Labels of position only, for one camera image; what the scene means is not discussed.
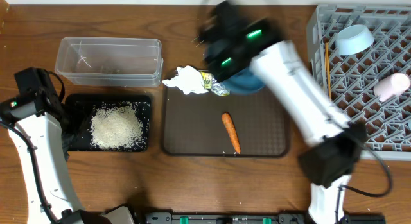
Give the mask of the dark blue plate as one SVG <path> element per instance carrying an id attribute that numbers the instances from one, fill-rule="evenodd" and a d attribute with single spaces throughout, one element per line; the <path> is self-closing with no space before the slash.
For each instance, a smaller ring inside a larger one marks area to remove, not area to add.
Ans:
<path id="1" fill-rule="evenodd" d="M 253 94 L 265 84 L 249 69 L 252 57 L 248 54 L 233 54 L 223 50 L 222 44 L 210 44 L 204 60 L 208 71 L 218 83 L 235 94 Z"/>

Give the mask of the pile of white rice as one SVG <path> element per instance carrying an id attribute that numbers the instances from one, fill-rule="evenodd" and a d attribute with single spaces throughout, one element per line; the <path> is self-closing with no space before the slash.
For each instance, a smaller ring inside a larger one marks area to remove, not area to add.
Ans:
<path id="1" fill-rule="evenodd" d="M 148 147 L 149 101 L 99 101 L 84 105 L 89 116 L 71 151 L 142 152 Z"/>

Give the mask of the wooden chopstick with pattern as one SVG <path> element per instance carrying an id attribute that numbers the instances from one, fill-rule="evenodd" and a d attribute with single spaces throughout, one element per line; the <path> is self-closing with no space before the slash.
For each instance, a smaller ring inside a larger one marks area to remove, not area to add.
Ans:
<path id="1" fill-rule="evenodd" d="M 326 69 L 326 77 L 327 77 L 328 98 L 331 100 L 331 75 L 330 75 L 330 68 L 329 68 L 328 42 L 325 43 L 325 69 Z"/>

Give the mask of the light blue small bowl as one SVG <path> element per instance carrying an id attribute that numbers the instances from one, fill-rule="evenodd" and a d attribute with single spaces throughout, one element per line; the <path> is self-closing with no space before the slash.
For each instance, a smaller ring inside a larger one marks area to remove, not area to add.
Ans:
<path id="1" fill-rule="evenodd" d="M 335 46 L 341 56 L 353 55 L 366 50 L 374 42 L 367 26 L 356 24 L 341 30 L 336 37 Z"/>

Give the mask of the pink plastic cup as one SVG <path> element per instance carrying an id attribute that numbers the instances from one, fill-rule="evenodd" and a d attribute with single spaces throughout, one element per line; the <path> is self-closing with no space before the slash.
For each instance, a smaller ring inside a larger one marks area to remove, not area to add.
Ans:
<path id="1" fill-rule="evenodd" d="M 385 102 L 394 96 L 400 96 L 410 86 L 410 79 L 406 74 L 394 73 L 380 80 L 373 88 L 375 96 Z"/>

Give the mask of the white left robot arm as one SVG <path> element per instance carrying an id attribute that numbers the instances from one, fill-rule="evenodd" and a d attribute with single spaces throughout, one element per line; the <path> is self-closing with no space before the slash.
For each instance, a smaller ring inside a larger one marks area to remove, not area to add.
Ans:
<path id="1" fill-rule="evenodd" d="M 128 205 L 101 214 L 86 211 L 67 168 L 67 149 L 85 114 L 63 104 L 51 71 L 29 67 L 15 73 L 19 95 L 1 103 L 1 126 L 8 130 L 21 162 L 28 197 L 28 223 L 137 223 Z"/>

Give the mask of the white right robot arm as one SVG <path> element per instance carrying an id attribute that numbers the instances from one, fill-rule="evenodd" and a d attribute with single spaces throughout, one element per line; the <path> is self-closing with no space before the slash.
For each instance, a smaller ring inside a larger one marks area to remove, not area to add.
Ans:
<path id="1" fill-rule="evenodd" d="M 325 95 L 303 64 L 293 42 L 268 19 L 250 21 L 232 0 L 197 14 L 198 42 L 216 81 L 251 93 L 266 87 L 286 109 L 309 150 L 299 165 L 311 183 L 308 209 L 315 223 L 338 223 L 344 217 L 345 187 L 360 158 L 363 125 Z"/>

